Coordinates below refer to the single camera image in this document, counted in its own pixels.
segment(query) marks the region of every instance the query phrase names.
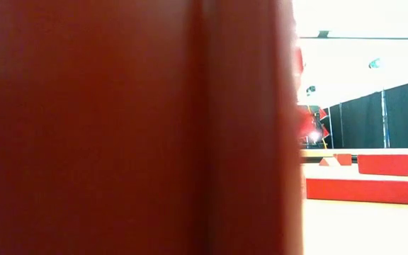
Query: red foam mat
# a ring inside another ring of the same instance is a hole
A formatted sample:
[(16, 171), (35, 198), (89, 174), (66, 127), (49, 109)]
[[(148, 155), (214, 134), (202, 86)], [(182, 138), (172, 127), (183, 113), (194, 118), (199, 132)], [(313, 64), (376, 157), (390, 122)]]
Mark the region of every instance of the red foam mat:
[(320, 166), (341, 166), (338, 159), (334, 157), (325, 157), (319, 162)]
[(408, 176), (408, 154), (358, 155), (360, 174)]
[(307, 178), (307, 198), (408, 204), (408, 181)]
[(342, 166), (352, 165), (352, 154), (333, 154), (333, 157), (338, 159), (338, 162)]

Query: metal pole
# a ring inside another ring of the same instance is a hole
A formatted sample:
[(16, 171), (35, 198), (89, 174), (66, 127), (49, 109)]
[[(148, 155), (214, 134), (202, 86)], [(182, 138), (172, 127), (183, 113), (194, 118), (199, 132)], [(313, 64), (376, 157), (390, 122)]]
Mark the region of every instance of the metal pole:
[(390, 148), (390, 131), (388, 130), (387, 102), (384, 89), (382, 89), (380, 96), (382, 98), (383, 147)]
[(344, 148), (344, 131), (343, 131), (343, 110), (341, 107), (341, 103), (339, 103), (339, 120), (341, 121), (341, 143), (342, 147)]
[(330, 111), (330, 107), (329, 107), (329, 122), (330, 122), (330, 136), (331, 136), (331, 148), (334, 149), (334, 143), (333, 143), (333, 128), (332, 126), (332, 112)]

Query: wooden floor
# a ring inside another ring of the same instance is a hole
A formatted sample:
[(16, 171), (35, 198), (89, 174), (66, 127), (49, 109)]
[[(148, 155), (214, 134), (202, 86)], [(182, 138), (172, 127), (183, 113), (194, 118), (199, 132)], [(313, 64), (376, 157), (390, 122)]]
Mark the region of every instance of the wooden floor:
[[(305, 176), (346, 179), (401, 179), (408, 177), (361, 176), (354, 166), (328, 167), (304, 164)], [(346, 173), (337, 173), (340, 168)], [(408, 255), (408, 205), (304, 200), (305, 255)]]

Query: white ceiling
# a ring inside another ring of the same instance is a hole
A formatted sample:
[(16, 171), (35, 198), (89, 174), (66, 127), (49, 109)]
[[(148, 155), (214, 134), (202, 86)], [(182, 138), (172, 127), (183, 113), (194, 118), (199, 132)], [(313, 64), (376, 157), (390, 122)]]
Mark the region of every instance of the white ceiling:
[(299, 30), (408, 30), (405, 0), (293, 0)]

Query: red foam pad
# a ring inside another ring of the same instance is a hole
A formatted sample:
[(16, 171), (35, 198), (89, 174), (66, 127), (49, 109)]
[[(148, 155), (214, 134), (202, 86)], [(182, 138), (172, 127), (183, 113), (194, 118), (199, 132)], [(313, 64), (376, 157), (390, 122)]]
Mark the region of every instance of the red foam pad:
[(320, 163), (320, 166), (341, 166), (338, 160), (334, 157), (325, 157), (323, 158)]
[(408, 154), (358, 155), (360, 174), (408, 176)]
[(335, 157), (342, 166), (352, 165), (352, 154), (333, 154), (333, 157)]
[(307, 198), (408, 204), (408, 181), (306, 180)]

